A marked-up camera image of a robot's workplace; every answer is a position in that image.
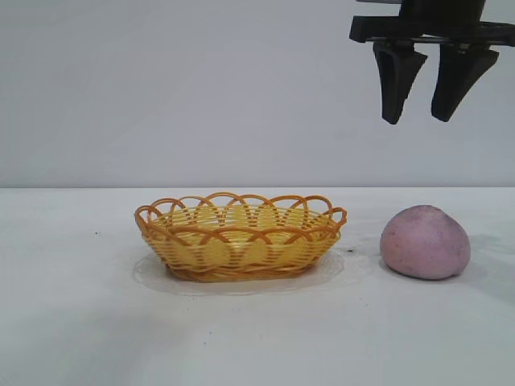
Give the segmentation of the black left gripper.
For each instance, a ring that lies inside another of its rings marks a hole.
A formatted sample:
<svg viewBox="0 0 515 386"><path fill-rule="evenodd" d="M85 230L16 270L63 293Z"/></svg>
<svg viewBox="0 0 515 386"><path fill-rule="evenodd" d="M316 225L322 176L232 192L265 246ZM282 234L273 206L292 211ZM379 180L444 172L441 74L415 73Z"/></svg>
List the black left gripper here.
<svg viewBox="0 0 515 386"><path fill-rule="evenodd" d="M414 45L438 44L439 74L431 114L449 121L498 60L490 46L514 45L514 25L481 19L485 0L403 0L394 16L354 16L349 38L373 43L381 82L381 117L396 125L427 60Z"/></svg>

